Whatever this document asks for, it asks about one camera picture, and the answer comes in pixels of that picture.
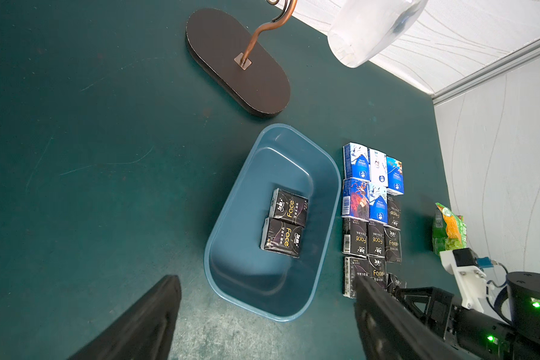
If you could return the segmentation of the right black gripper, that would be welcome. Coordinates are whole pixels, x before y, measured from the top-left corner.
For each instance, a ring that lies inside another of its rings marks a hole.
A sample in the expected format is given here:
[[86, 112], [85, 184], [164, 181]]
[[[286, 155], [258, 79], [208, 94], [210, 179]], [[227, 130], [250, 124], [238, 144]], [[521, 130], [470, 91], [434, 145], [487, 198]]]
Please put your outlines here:
[[462, 307], [457, 296], [433, 286], [408, 289], [396, 275], [387, 277], [386, 290], [431, 332], [459, 348], [455, 323]]

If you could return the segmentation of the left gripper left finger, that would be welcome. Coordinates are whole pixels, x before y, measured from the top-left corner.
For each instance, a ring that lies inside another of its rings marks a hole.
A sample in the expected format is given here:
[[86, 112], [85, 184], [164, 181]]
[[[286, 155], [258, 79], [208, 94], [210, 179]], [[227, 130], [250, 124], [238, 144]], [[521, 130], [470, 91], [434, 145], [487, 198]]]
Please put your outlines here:
[[72, 359], [167, 359], [182, 300], [179, 277], [166, 275]]

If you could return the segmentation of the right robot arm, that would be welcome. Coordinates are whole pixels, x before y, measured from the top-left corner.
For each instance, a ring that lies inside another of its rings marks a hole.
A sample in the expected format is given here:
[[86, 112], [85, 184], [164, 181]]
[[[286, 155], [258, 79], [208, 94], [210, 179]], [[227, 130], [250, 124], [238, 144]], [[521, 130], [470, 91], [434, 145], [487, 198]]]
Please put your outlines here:
[[388, 285], [394, 296], [438, 338], [480, 359], [540, 359], [540, 274], [515, 271], [491, 306], [498, 317], [462, 306], [436, 287]]

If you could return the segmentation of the blue pocket tissue pack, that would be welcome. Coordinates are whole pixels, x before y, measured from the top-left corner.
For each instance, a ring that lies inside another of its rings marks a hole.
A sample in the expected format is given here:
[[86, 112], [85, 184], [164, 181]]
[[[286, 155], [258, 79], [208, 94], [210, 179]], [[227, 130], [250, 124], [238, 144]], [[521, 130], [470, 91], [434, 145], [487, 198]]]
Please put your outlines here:
[[389, 194], [398, 196], [404, 194], [404, 172], [401, 161], [387, 157], [388, 187]]

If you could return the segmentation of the dark blue tissue pack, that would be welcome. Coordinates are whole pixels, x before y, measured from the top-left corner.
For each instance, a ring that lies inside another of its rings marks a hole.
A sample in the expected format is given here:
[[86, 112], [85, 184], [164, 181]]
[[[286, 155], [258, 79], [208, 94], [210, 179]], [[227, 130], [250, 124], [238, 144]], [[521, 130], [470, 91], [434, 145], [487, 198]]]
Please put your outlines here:
[[357, 178], [343, 180], [341, 216], [368, 221], [369, 210], [368, 182]]

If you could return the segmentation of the blue white tissue pack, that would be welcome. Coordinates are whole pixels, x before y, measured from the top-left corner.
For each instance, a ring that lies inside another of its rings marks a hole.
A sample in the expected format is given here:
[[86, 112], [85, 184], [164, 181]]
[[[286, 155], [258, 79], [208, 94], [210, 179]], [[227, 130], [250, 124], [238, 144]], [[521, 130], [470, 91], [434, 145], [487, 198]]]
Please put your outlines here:
[[368, 147], [349, 142], [343, 147], [343, 159], [345, 179], [360, 179], [366, 182], [371, 180]]

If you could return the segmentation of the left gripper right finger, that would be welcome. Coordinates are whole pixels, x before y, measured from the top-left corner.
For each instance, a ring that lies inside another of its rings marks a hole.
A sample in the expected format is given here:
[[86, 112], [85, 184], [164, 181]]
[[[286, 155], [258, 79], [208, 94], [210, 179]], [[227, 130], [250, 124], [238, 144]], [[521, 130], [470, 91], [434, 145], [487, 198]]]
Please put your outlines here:
[[369, 277], [357, 277], [355, 320], [366, 359], [462, 359]]

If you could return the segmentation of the teal plastic storage box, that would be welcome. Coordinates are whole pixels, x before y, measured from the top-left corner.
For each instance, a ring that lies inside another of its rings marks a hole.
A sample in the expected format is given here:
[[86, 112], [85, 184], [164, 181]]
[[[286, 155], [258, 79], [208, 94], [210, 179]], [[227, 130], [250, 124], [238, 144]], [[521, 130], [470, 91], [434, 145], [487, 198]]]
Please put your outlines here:
[[[301, 254], [263, 250], [263, 225], [280, 188], [309, 201]], [[332, 157], [287, 124], [259, 134], [205, 246], [205, 275], [223, 299], [277, 322], [302, 315], [314, 299], [341, 195]]]

